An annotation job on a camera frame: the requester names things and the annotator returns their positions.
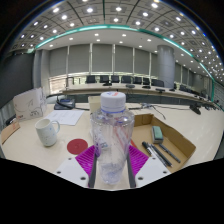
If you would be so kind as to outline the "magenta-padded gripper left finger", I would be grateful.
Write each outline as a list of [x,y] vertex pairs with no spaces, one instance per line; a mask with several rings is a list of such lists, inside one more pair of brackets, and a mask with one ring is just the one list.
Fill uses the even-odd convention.
[[96,178],[95,147],[90,146],[76,157],[66,159],[55,175],[84,188],[93,188]]

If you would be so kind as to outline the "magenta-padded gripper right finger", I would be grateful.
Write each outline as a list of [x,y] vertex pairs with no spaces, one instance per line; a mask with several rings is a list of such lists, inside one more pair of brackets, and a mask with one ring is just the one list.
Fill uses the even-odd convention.
[[157,156],[148,157],[133,146],[129,146],[127,166],[131,188],[143,187],[171,174]]

